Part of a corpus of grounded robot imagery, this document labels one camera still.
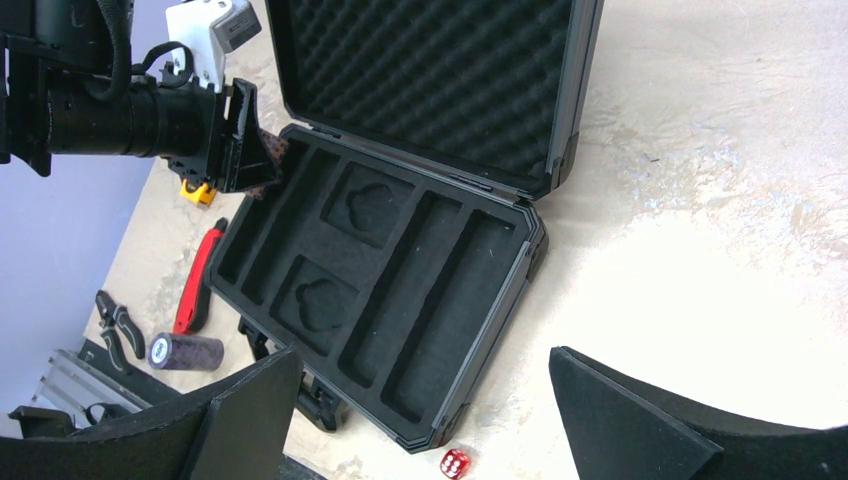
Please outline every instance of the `pliers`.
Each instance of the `pliers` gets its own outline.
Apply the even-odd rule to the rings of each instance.
[[[108,293],[98,290],[94,297],[94,303],[97,306],[98,313],[100,313],[100,327],[103,329],[100,332],[100,337],[106,342],[106,349],[109,351],[112,366],[121,373],[129,374],[130,365],[127,363],[124,348],[121,346],[121,338],[118,336],[115,326],[117,325],[118,330],[127,337],[135,358],[139,360],[144,359],[144,336],[130,318],[127,307],[118,306]]]

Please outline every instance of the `red and black tool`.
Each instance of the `red and black tool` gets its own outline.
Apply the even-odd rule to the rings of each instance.
[[[226,229],[227,219],[222,218],[215,222],[215,226],[203,236],[197,255],[194,257],[194,263],[191,264],[183,296],[180,297],[180,305],[177,307],[174,333],[181,335],[197,333],[206,324],[212,290],[204,282],[204,272],[212,252],[215,251],[215,246],[224,236]]]

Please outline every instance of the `purple roll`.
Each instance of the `purple roll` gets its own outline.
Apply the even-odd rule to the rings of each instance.
[[[224,360],[224,344],[217,338],[162,332],[150,342],[147,361],[157,370],[211,372]]]

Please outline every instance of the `red dice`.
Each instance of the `red dice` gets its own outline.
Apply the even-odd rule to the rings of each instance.
[[[441,470],[448,478],[462,478],[470,467],[471,459],[462,450],[453,448],[442,457]]]

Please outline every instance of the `table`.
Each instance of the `table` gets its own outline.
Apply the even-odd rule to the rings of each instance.
[[[260,87],[276,131],[290,119],[256,7],[265,30],[230,78]],[[577,478],[547,373],[558,345],[742,415],[848,423],[846,24],[848,5],[825,0],[607,0],[577,164],[537,203],[548,257],[449,444],[469,478]],[[105,281],[148,339],[241,200],[201,210],[178,192],[157,162]],[[213,300],[218,371],[154,375],[189,391],[248,365],[237,321]],[[444,450],[408,455],[358,414],[324,434],[296,412],[286,453],[330,478],[423,479]]]

